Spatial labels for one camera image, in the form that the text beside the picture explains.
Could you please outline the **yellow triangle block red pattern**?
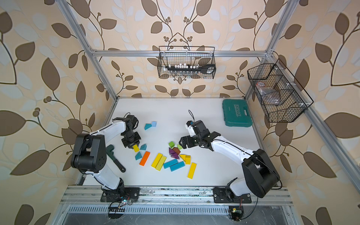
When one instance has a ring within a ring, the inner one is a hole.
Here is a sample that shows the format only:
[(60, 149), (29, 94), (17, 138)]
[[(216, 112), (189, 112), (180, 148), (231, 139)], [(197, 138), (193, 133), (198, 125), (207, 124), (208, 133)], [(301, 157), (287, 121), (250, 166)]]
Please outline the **yellow triangle block red pattern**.
[(138, 147), (136, 144), (133, 146), (133, 149), (134, 149), (135, 152), (139, 152), (139, 151), (140, 151), (139, 147)]

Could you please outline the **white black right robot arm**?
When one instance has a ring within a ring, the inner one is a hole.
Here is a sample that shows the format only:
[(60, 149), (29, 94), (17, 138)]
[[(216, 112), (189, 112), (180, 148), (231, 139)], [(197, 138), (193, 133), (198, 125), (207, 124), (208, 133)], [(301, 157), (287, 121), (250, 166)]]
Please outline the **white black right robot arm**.
[(254, 194), (258, 198), (263, 198), (280, 181), (275, 166), (264, 150), (253, 151), (243, 148), (218, 132), (210, 132), (201, 120), (186, 122), (186, 129), (189, 135), (180, 139), (182, 148), (198, 146), (209, 149), (241, 166), (241, 177), (231, 180), (226, 185), (228, 200), (245, 194)]

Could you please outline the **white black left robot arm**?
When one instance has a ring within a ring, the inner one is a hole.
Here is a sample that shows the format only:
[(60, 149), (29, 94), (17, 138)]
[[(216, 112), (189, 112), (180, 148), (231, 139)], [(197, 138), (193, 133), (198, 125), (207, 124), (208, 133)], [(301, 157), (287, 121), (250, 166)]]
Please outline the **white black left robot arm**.
[(114, 118), (109, 125), (98, 131), (79, 134), (70, 158), (71, 167), (95, 178), (107, 196), (124, 197), (124, 182), (107, 165), (107, 158), (110, 158), (121, 172), (126, 169), (114, 156), (114, 148), (109, 150), (106, 143), (116, 136), (122, 136), (124, 147), (134, 150), (141, 140), (138, 132), (134, 131), (138, 124), (137, 117), (128, 113), (124, 118)]

